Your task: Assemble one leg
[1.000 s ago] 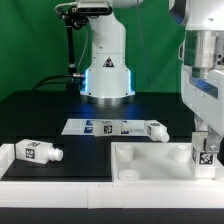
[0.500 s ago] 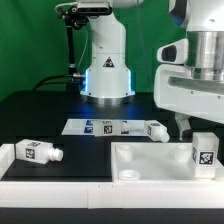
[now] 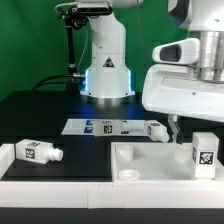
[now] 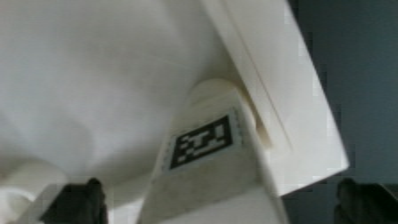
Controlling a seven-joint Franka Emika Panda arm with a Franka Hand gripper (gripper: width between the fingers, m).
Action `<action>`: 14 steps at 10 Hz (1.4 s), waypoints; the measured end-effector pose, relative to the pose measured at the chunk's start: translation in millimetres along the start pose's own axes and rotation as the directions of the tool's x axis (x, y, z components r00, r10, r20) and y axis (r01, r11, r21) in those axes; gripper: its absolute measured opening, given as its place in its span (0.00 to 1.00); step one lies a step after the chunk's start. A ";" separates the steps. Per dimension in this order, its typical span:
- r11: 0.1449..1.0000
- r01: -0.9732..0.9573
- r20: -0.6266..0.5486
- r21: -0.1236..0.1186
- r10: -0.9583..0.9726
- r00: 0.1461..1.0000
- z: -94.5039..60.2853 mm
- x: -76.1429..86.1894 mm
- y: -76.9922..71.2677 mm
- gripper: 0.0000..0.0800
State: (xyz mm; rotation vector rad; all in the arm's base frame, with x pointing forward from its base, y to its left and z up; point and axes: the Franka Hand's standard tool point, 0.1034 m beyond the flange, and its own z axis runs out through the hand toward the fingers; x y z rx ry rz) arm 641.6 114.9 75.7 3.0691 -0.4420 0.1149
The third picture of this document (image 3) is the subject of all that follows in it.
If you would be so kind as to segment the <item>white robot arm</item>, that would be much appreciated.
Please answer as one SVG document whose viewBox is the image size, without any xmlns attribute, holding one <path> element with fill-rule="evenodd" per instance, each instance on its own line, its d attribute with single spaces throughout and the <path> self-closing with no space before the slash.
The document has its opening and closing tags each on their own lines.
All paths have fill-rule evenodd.
<svg viewBox="0 0 224 224">
<path fill-rule="evenodd" d="M 167 11 L 192 36 L 153 49 L 144 108 L 224 123 L 224 0 L 168 0 Z M 133 95 L 124 26 L 114 15 L 98 16 L 90 26 L 92 63 L 81 93 L 100 103 Z"/>
</svg>

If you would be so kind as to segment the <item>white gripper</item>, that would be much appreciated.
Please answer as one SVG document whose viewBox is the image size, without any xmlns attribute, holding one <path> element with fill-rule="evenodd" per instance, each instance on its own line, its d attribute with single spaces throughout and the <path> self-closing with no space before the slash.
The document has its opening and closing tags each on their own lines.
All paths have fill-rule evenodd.
<svg viewBox="0 0 224 224">
<path fill-rule="evenodd" d="M 148 111 L 170 114 L 172 141 L 183 143 L 179 116 L 224 122 L 224 84 L 193 78 L 188 66 L 157 64 L 146 75 L 142 104 Z"/>
</svg>

